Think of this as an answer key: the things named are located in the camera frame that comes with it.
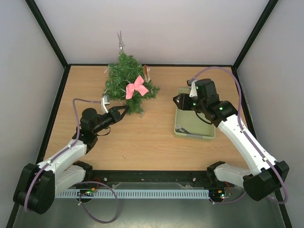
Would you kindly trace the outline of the pink fabric bow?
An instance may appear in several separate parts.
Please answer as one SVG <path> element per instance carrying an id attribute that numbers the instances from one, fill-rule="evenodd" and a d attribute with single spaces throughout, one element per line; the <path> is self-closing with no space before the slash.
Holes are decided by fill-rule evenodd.
<path id="1" fill-rule="evenodd" d="M 135 91 L 140 93 L 141 96 L 144 96 L 145 94 L 147 94 L 149 92 L 149 90 L 143 85 L 143 83 L 144 83 L 144 79 L 142 78 L 141 75 L 139 75 L 136 78 L 134 83 L 129 83 L 125 89 L 126 90 L 125 99 L 126 100 L 131 99 Z"/>

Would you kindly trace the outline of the green perforated plastic basket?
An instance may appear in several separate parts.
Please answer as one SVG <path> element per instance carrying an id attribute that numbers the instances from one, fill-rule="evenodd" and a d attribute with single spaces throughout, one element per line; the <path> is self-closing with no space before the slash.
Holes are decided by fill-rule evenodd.
<path id="1" fill-rule="evenodd" d="M 216 128 L 214 125 L 207 124 L 202 120 L 207 121 L 204 114 L 199 113 L 197 117 L 194 111 L 183 111 L 176 108 L 174 122 L 174 137 L 193 139 L 201 141 L 210 141 L 216 137 Z M 176 133 L 175 125 L 179 124 L 185 128 L 189 134 Z"/>

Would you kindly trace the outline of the small green christmas tree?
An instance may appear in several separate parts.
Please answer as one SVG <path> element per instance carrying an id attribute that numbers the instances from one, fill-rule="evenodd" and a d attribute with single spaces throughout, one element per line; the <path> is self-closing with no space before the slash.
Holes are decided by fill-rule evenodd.
<path id="1" fill-rule="evenodd" d="M 116 63 L 107 66 L 108 79 L 104 93 L 111 100 L 129 106 L 128 114 L 142 114 L 143 102 L 155 99 L 160 88 L 149 75 L 150 68 L 132 55 L 120 53 Z"/>

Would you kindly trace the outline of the brown round doll ornament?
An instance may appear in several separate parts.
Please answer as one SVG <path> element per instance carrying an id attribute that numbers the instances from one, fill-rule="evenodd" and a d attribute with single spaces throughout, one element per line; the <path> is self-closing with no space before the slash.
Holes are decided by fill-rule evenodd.
<path id="1" fill-rule="evenodd" d="M 145 78 L 145 81 L 148 83 L 151 81 L 151 77 L 149 75 L 149 72 L 150 72 L 150 67 L 147 66 L 147 65 L 143 65 L 143 73 L 144 73 L 144 78 Z"/>

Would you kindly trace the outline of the silver star ornament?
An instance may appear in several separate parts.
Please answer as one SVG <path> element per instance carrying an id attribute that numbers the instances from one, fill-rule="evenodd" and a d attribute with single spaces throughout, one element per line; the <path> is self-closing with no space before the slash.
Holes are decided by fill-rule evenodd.
<path id="1" fill-rule="evenodd" d="M 119 40 L 119 54 L 121 54 L 124 52 L 124 47 L 125 47 L 125 44 L 122 39 L 122 32 L 120 31 L 119 33 L 117 33 L 117 36 Z"/>

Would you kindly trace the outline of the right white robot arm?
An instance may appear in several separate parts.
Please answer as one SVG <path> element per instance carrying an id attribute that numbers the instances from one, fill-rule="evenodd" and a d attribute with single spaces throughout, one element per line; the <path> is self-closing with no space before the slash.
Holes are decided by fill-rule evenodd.
<path id="1" fill-rule="evenodd" d="M 208 167 L 207 180 L 212 186 L 228 182 L 242 187 L 255 201 L 270 197 L 270 194 L 285 188 L 289 166 L 278 162 L 270 155 L 246 128 L 238 111 L 229 101 L 221 101 L 211 79 L 192 80 L 189 93 L 180 93 L 173 98 L 179 110 L 202 113 L 220 129 L 240 152 L 248 169 L 216 162 Z"/>

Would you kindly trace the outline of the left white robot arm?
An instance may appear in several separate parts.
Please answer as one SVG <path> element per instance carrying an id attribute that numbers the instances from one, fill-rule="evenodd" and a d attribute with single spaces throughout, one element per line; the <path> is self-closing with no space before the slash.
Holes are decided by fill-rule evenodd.
<path id="1" fill-rule="evenodd" d="M 63 149 L 37 165 L 29 163 L 23 168 L 13 201 L 43 214 L 58 194 L 89 179 L 93 167 L 78 159 L 93 149 L 99 132 L 121 121 L 128 109 L 126 105 L 114 106 L 104 114 L 98 114 L 93 108 L 85 109 L 76 133 Z"/>

